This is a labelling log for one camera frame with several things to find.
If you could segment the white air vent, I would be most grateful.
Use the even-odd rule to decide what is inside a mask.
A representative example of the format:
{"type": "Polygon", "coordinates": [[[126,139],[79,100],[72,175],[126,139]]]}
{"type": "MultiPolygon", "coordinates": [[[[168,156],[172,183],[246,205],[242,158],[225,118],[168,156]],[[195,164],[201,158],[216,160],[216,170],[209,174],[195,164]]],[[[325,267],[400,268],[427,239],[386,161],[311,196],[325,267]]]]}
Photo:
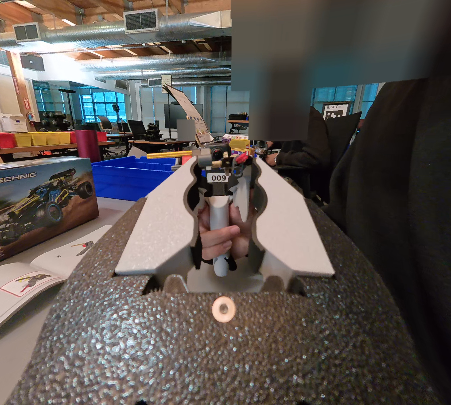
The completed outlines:
{"type": "Polygon", "coordinates": [[[42,41],[41,26],[38,22],[15,24],[13,31],[17,43],[42,41]]]}
{"type": "Polygon", "coordinates": [[[126,34],[159,31],[161,15],[157,8],[124,12],[124,31],[126,34]]]}

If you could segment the white sign with black tag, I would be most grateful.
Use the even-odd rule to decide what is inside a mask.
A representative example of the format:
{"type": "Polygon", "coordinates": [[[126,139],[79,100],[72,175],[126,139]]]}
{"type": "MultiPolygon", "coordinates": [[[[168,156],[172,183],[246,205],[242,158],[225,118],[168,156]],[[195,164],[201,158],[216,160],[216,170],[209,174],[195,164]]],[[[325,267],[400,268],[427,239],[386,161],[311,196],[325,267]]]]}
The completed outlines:
{"type": "Polygon", "coordinates": [[[347,116],[352,109],[353,101],[324,102],[321,114],[324,120],[347,116]]]}

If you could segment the black wall screen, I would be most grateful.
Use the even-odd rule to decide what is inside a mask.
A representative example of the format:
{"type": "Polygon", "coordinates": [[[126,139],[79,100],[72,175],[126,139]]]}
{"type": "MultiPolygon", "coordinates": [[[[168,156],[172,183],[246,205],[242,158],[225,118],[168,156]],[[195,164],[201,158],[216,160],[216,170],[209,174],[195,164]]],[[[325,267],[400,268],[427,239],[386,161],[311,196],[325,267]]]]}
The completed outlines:
{"type": "Polygon", "coordinates": [[[177,120],[185,120],[187,114],[181,105],[172,102],[164,104],[164,118],[166,129],[177,129],[177,120]]]}

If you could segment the blue plastic bin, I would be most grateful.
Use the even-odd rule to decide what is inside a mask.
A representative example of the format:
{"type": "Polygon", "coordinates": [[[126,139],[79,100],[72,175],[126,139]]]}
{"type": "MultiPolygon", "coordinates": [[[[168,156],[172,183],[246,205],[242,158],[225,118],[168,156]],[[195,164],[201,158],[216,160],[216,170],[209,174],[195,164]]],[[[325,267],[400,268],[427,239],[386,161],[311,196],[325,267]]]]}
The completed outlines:
{"type": "Polygon", "coordinates": [[[175,158],[129,156],[92,163],[96,195],[137,201],[158,187],[173,172],[175,158]]]}

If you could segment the open instruction booklet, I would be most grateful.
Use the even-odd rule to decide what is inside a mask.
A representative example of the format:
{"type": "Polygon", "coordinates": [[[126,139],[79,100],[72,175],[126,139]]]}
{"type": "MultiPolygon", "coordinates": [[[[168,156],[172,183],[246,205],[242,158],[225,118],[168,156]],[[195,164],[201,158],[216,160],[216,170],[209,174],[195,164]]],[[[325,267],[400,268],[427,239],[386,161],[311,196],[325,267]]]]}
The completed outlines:
{"type": "Polygon", "coordinates": [[[105,225],[69,244],[35,258],[31,263],[13,262],[0,267],[0,324],[5,323],[35,296],[63,283],[111,228],[105,225]]]}

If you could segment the black office chair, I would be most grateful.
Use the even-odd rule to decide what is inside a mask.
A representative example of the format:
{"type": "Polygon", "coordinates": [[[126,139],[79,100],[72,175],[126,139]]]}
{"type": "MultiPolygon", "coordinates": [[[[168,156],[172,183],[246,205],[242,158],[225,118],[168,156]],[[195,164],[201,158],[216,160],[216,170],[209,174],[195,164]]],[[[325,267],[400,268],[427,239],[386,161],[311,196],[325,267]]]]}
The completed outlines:
{"type": "Polygon", "coordinates": [[[331,116],[326,120],[330,147],[330,164],[328,169],[311,176],[311,193],[309,198],[317,202],[329,203],[329,185],[331,176],[349,147],[357,130],[362,112],[347,116],[331,116]]]}

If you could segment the office desk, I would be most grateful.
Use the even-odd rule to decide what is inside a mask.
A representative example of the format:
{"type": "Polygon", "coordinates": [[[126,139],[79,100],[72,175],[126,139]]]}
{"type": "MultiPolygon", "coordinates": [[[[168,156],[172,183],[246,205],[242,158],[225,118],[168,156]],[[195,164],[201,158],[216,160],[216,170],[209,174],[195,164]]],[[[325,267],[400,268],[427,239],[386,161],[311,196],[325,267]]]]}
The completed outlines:
{"type": "Polygon", "coordinates": [[[161,151],[181,151],[184,147],[188,147],[191,141],[179,140],[160,140],[160,141],[145,141],[143,139],[130,139],[129,143],[141,149],[145,153],[156,153],[161,151]]]}

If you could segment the grey beam yellow axle assembly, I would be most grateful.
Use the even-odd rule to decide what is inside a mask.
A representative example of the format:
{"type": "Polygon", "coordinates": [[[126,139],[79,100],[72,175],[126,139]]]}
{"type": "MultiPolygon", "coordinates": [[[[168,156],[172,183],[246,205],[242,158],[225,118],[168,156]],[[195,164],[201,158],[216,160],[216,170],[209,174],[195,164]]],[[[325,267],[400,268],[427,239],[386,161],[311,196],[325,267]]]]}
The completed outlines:
{"type": "Polygon", "coordinates": [[[197,165],[201,169],[211,167],[215,163],[213,160],[211,150],[208,148],[191,148],[183,151],[164,152],[147,154],[146,158],[149,160],[175,158],[175,166],[172,167],[173,171],[178,170],[183,165],[197,165]]]}

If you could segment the hanging cardboard strip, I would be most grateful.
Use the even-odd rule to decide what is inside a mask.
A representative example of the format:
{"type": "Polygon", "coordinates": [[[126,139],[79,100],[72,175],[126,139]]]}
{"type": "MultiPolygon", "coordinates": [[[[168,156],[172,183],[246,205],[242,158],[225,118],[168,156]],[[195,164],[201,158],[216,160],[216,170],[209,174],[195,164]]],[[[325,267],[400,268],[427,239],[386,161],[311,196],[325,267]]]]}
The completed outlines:
{"type": "Polygon", "coordinates": [[[201,117],[200,113],[195,109],[194,105],[190,102],[188,97],[182,91],[172,86],[171,75],[161,76],[161,86],[165,92],[175,98],[177,103],[185,111],[187,120],[193,123],[196,143],[199,146],[205,146],[208,143],[212,143],[215,139],[209,132],[205,121],[201,117]]]}

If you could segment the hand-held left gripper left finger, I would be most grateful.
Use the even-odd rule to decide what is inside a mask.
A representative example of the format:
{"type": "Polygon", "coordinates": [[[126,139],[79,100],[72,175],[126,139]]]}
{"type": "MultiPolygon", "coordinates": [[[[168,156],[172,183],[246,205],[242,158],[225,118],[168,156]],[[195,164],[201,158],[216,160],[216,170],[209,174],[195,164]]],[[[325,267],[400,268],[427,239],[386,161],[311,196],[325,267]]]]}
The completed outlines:
{"type": "Polygon", "coordinates": [[[198,239],[199,196],[197,157],[190,158],[147,195],[115,273],[152,275],[160,286],[170,275],[185,281],[194,266],[198,239]]]}

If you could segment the black gear frame assembly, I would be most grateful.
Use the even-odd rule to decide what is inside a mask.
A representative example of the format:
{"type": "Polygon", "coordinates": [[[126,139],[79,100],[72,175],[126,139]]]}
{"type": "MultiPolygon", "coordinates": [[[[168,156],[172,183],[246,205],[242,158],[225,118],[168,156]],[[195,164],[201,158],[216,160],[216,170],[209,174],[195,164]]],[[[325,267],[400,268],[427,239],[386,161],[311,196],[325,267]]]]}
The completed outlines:
{"type": "Polygon", "coordinates": [[[247,162],[249,156],[245,153],[242,154],[232,154],[230,156],[226,156],[227,153],[223,153],[224,156],[221,160],[212,161],[211,166],[213,168],[222,168],[234,170],[235,166],[243,165],[247,162]]]}

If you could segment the person's right hand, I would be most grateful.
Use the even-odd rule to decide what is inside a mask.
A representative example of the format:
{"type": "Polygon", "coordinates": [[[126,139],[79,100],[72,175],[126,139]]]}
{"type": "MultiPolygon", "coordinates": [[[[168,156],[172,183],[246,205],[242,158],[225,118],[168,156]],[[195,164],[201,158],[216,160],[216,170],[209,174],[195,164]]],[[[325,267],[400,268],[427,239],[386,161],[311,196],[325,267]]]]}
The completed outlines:
{"type": "Polygon", "coordinates": [[[248,218],[244,222],[240,210],[234,204],[230,204],[229,226],[211,230],[209,205],[205,203],[204,207],[198,212],[202,258],[205,261],[210,261],[224,254],[227,250],[234,259],[247,256],[252,236],[252,220],[256,213],[256,209],[250,207],[248,218]]]}

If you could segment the wooden column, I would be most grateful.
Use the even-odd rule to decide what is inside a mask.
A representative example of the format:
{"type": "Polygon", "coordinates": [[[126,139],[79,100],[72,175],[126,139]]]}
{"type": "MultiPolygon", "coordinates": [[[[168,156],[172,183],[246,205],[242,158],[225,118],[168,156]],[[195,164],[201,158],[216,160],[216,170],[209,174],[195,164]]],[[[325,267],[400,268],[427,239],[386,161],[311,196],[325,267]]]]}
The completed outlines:
{"type": "Polygon", "coordinates": [[[20,113],[25,117],[27,130],[35,132],[35,113],[32,108],[30,95],[28,93],[20,54],[7,51],[8,64],[12,75],[14,89],[20,109],[20,113]]]}

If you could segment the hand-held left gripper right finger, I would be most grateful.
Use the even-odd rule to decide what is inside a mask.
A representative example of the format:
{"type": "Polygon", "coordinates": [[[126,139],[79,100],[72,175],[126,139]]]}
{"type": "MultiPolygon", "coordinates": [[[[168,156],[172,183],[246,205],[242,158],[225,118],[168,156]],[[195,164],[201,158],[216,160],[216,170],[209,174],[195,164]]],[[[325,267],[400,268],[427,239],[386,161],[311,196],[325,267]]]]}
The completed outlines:
{"type": "Polygon", "coordinates": [[[330,278],[335,270],[302,194],[262,159],[252,165],[251,270],[286,288],[296,276],[330,278]]]}

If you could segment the silver ceiling duct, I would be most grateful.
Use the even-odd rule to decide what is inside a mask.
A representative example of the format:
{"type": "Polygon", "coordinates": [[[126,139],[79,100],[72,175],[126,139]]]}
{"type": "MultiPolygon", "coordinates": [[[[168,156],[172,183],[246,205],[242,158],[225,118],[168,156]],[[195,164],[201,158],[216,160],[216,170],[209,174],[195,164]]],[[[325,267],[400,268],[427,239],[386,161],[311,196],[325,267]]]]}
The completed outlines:
{"type": "Polygon", "coordinates": [[[49,52],[52,47],[69,43],[75,47],[95,48],[107,45],[127,45],[147,42],[172,42],[192,39],[207,39],[231,36],[232,28],[211,28],[191,25],[189,19],[181,15],[163,17],[158,31],[127,34],[121,21],[102,24],[67,26],[49,29],[39,25],[44,48],[32,47],[32,43],[18,43],[14,32],[1,33],[1,48],[18,52],[49,52]]]}
{"type": "Polygon", "coordinates": [[[230,76],[231,52],[188,53],[158,56],[103,58],[77,61],[82,71],[97,81],[159,79],[173,77],[230,76]]]}

